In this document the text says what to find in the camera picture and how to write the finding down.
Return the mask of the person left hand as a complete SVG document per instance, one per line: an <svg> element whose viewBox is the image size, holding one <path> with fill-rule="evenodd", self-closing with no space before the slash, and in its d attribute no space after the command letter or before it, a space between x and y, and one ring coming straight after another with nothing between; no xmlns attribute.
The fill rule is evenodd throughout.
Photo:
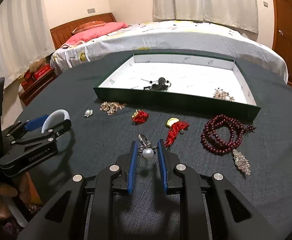
<svg viewBox="0 0 292 240"><path fill-rule="evenodd" d="M11 185L0 184L0 219L7 219L12 216L8 206L3 201L3 197L15 196L18 196L26 206L30 204L31 194L27 173L19 178L17 189Z"/></svg>

